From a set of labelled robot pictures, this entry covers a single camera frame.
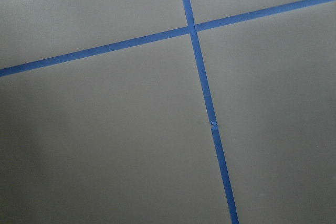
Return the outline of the long blue tape strip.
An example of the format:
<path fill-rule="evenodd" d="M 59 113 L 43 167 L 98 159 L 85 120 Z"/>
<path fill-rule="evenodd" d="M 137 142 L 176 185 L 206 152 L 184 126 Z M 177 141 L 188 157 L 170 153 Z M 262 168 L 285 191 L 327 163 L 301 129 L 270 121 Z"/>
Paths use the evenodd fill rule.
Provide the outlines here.
<path fill-rule="evenodd" d="M 199 76 L 200 83 L 201 83 L 207 116 L 208 116 L 209 124 L 211 126 L 211 132 L 212 132 L 213 142 L 215 146 L 216 157 L 217 157 L 217 161 L 218 161 L 218 165 L 219 165 L 219 169 L 221 173 L 226 201 L 228 205 L 230 221 L 231 223 L 239 223 L 239 218 L 238 218 L 238 213 L 237 213 L 236 204 L 234 200 L 232 185 L 230 182 L 225 153 L 224 153 L 224 149 L 222 145 L 221 135 L 219 132 L 219 126 L 218 126 L 216 113 L 215 113 L 215 109 L 213 105 L 211 90 L 210 90 L 209 83 L 208 83 L 203 54 L 202 54 L 201 45 L 200 45 L 200 41 L 199 41 L 197 29 L 196 29 L 196 23 L 194 20 L 192 3 L 191 3 L 191 0 L 182 0 L 182 2 L 183 2 L 186 21 L 188 25 L 189 35 L 190 35 L 190 39 L 191 39 L 191 43 L 193 47 L 198 76 Z"/>

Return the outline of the crossing blue tape strip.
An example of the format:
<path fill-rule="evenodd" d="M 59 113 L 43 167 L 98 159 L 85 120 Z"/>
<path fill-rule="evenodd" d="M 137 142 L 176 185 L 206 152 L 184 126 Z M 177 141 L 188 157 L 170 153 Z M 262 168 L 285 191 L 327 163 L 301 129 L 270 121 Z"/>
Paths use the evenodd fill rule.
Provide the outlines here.
<path fill-rule="evenodd" d="M 266 17 L 274 14 L 292 11 L 295 9 L 306 8 L 314 5 L 334 2 L 335 0 L 301 0 L 288 4 L 278 5 L 270 8 L 260 9 L 253 12 L 247 12 L 234 16 L 224 17 L 216 20 L 195 24 L 196 31 L 204 31 L 221 26 L 231 25 L 235 23 L 244 22 L 251 19 Z M 133 38 L 112 44 L 107 44 L 99 47 L 89 48 L 81 51 L 72 52 L 60 56 L 50 57 L 42 60 L 32 61 L 16 66 L 1 69 L 1 77 L 9 76 L 12 74 L 30 71 L 38 68 L 57 65 L 60 63 L 87 58 L 95 55 L 105 54 L 112 51 L 117 51 L 125 48 L 135 47 L 139 45 L 149 44 L 151 42 L 165 40 L 173 37 L 179 37 L 189 34 L 187 27 L 177 28 L 173 30 L 163 31 L 156 34 L 146 35 L 143 37 Z"/>

